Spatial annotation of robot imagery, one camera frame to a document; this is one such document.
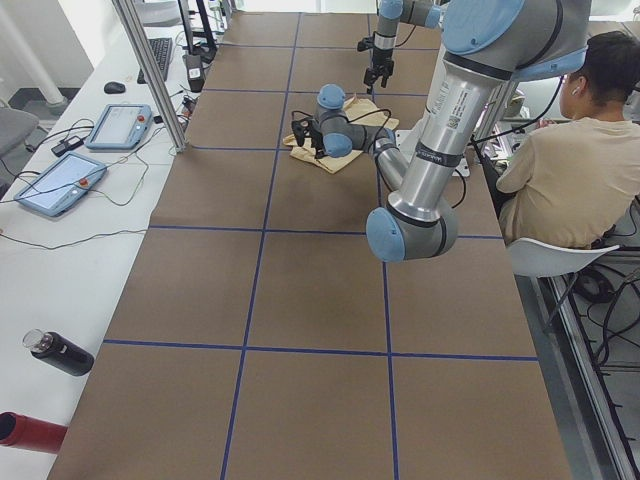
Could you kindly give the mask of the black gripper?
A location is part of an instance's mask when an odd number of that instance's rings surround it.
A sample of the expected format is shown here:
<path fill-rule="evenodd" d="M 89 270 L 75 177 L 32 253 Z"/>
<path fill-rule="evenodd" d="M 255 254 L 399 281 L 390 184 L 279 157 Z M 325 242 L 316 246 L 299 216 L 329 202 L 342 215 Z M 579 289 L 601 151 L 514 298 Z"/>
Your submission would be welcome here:
<path fill-rule="evenodd" d="M 315 158 L 321 159 L 325 157 L 323 134 L 316 127 L 309 128 L 309 137 L 311 146 L 315 149 Z"/>
<path fill-rule="evenodd" d="M 390 77 L 393 75 L 394 60 L 393 49 L 374 48 L 372 53 L 371 68 L 367 68 L 364 74 L 363 83 L 366 86 L 366 93 L 371 94 L 374 85 L 381 78 L 381 87 L 386 88 Z"/>

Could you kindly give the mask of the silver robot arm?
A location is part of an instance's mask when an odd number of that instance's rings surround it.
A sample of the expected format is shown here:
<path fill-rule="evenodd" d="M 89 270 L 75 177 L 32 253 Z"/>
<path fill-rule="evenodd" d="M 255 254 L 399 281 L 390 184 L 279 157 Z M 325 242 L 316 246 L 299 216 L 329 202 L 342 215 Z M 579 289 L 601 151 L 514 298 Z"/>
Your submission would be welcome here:
<path fill-rule="evenodd" d="M 444 79 L 433 109 L 405 158 L 392 132 L 359 125 L 343 111 L 345 93 L 327 84 L 314 115 L 292 124 L 296 141 L 309 140 L 318 157 L 352 150 L 373 157 L 391 192 L 366 222 L 370 249 L 384 262 L 430 258 L 447 252 L 458 224 L 443 192 L 458 167 L 492 91 L 500 84 L 557 77 L 585 60 L 588 1 L 383 1 L 374 35 L 359 47 L 371 50 L 364 82 L 392 75 L 392 54 L 401 23 L 442 29 Z"/>
<path fill-rule="evenodd" d="M 371 94 L 376 82 L 381 87 L 387 86 L 388 79 L 394 72 L 393 52 L 397 47 L 397 35 L 400 24 L 439 28 L 443 22 L 447 7 L 433 1 L 384 0 L 377 9 L 377 27 L 373 34 L 362 38 L 357 44 L 357 51 L 371 51 L 371 62 L 366 68 L 363 83 Z"/>

